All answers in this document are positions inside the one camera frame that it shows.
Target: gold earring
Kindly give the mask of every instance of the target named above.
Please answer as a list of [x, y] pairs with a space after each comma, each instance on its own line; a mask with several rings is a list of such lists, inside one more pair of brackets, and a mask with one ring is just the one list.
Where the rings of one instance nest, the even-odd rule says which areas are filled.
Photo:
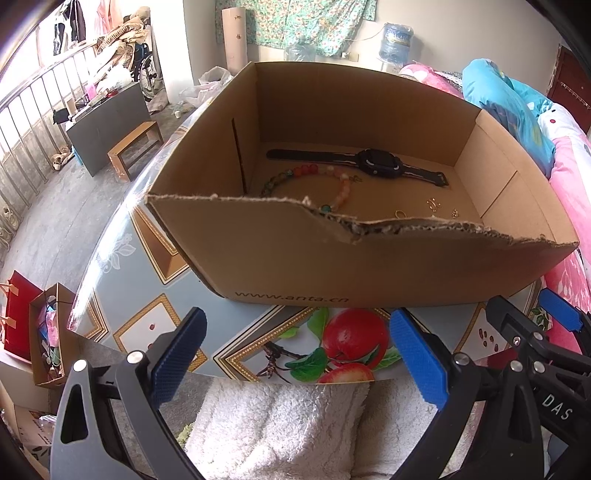
[[438, 209], [441, 208], [441, 203], [437, 203], [435, 199], [427, 200], [427, 205], [429, 205], [429, 208], [433, 213], [435, 213]]

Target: cardboard tray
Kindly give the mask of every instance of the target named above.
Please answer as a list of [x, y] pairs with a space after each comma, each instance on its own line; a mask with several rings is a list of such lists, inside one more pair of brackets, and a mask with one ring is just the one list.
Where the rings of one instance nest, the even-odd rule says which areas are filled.
[[[449, 186], [349, 168], [362, 181], [338, 214], [322, 213], [339, 189], [325, 176], [285, 181], [273, 198], [259, 198], [271, 177], [302, 165], [268, 160], [271, 148], [377, 148], [444, 172]], [[508, 297], [578, 245], [547, 179], [487, 112], [418, 82], [336, 64], [246, 66], [171, 153], [147, 205], [205, 285], [254, 303]]]
[[0, 410], [4, 410], [6, 424], [19, 436], [24, 447], [22, 452], [29, 463], [44, 480], [49, 480], [51, 438], [35, 422], [35, 417], [42, 413], [15, 405], [1, 381]]
[[[46, 299], [54, 295], [57, 298], [57, 327], [60, 339], [59, 349], [61, 363], [64, 367], [64, 375], [54, 380], [49, 380], [47, 371], [43, 365], [43, 358], [39, 346], [39, 335], [37, 332], [37, 319], [41, 309], [45, 308]], [[72, 365], [80, 358], [80, 345], [78, 335], [67, 329], [68, 318], [76, 295], [65, 288], [64, 285], [56, 283], [41, 293], [29, 305], [29, 342], [31, 346], [31, 369], [35, 385], [46, 388], [56, 388], [66, 383], [67, 375]]]

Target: wooden stool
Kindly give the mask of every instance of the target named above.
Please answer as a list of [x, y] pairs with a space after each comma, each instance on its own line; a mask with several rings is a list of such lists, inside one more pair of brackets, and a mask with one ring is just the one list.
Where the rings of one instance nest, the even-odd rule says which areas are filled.
[[[137, 154], [130, 163], [125, 165], [123, 160], [121, 159], [121, 154], [131, 147], [134, 143], [136, 143], [142, 135], [146, 135], [149, 139], [148, 145]], [[144, 122], [137, 128], [135, 128], [130, 134], [128, 134], [123, 140], [121, 140], [118, 144], [116, 144], [113, 148], [109, 150], [107, 154], [111, 159], [111, 163], [117, 172], [117, 175], [120, 179], [125, 181], [130, 181], [129, 179], [129, 167], [132, 166], [135, 162], [139, 160], [139, 158], [144, 155], [150, 148], [152, 148], [155, 144], [159, 143], [164, 144], [164, 140], [162, 140], [162, 135], [160, 133], [160, 129], [158, 128], [158, 124], [154, 121], [151, 122]]]

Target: pink blanket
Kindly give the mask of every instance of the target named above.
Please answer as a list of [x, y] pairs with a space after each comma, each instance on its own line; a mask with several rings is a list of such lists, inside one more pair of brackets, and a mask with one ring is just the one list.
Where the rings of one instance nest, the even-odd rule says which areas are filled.
[[[550, 185], [569, 215], [580, 246], [545, 275], [546, 284], [584, 312], [591, 310], [591, 144], [566, 108], [557, 103], [538, 117], [542, 133], [556, 154]], [[554, 323], [556, 343], [578, 351], [571, 334]]]
[[423, 65], [422, 63], [411, 63], [406, 65], [402, 67], [398, 74], [413, 77], [420, 83], [429, 85], [437, 90], [442, 90], [458, 98], [464, 98], [460, 91], [451, 86], [445, 78], [435, 73], [431, 67]]

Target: cardboard tube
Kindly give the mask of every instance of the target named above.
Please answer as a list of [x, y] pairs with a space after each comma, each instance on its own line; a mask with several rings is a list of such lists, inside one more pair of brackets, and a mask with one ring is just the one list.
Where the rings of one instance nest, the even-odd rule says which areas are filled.
[[232, 75], [236, 75], [248, 63], [246, 56], [246, 9], [244, 7], [222, 10], [226, 64]]

